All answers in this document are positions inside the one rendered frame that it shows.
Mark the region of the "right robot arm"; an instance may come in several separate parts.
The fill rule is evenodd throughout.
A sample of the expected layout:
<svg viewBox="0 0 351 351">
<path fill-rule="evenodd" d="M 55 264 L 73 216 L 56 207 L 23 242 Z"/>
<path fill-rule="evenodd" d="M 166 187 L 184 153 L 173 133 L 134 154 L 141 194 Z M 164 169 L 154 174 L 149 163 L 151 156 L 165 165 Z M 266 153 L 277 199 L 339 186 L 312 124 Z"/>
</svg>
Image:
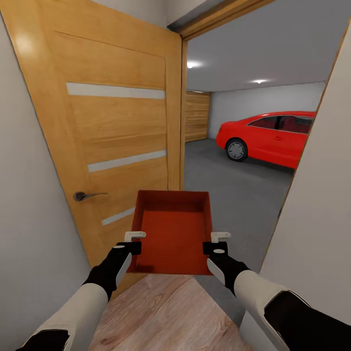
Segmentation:
<svg viewBox="0 0 351 351">
<path fill-rule="evenodd" d="M 227 256 L 229 232 L 203 242 L 211 273 L 250 313 L 278 351 L 351 351 L 351 326 L 324 314 L 294 290 Z"/>
</svg>

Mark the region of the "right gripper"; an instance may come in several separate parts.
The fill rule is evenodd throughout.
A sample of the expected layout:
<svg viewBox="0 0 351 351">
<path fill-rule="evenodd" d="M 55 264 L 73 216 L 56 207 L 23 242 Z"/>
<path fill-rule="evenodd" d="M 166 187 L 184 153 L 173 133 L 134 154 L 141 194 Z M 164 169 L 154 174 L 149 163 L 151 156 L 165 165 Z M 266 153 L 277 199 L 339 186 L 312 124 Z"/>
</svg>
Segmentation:
<svg viewBox="0 0 351 351">
<path fill-rule="evenodd" d="M 205 255 L 210 255 L 210 250 L 213 247 L 222 247 L 222 249 L 225 251 L 225 254 L 228 254 L 228 246 L 226 241 L 219 241 L 219 243 L 212 243 L 210 241 L 203 242 L 203 253 Z"/>
</svg>

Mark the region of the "storage box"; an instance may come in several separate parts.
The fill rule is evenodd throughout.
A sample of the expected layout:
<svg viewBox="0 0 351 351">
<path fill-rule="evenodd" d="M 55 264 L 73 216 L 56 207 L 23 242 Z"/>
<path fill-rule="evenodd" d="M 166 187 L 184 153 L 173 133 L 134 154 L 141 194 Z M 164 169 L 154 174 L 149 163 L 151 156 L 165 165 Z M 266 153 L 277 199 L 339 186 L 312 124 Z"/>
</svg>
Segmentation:
<svg viewBox="0 0 351 351">
<path fill-rule="evenodd" d="M 213 275 L 203 242 L 212 242 L 209 192 L 139 190 L 132 232 L 143 231 L 140 255 L 126 273 Z"/>
</svg>

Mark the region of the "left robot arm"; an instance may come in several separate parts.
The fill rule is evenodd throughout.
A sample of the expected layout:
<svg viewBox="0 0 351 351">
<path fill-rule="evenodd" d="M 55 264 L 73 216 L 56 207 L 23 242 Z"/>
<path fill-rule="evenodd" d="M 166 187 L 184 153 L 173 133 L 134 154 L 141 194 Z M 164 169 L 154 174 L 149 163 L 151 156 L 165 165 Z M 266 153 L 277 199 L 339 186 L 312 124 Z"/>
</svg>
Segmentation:
<svg viewBox="0 0 351 351">
<path fill-rule="evenodd" d="M 78 291 L 45 321 L 16 351 L 88 351 L 102 314 L 127 272 L 132 255 L 140 255 L 143 231 L 126 232 L 124 242 L 109 251 L 107 258 L 91 269 Z"/>
</svg>

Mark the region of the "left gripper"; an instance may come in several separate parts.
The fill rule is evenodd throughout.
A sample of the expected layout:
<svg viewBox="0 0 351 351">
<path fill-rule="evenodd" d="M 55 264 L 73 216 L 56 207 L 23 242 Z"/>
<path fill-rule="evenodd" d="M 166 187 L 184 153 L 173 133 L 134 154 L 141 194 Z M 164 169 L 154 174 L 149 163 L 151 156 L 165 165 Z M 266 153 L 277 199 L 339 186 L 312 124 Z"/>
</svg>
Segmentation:
<svg viewBox="0 0 351 351">
<path fill-rule="evenodd" d="M 141 242 L 126 242 L 126 243 L 119 242 L 117 245 L 120 245 L 120 244 L 129 245 L 132 249 L 132 255 L 140 255 L 142 252 Z"/>
</svg>

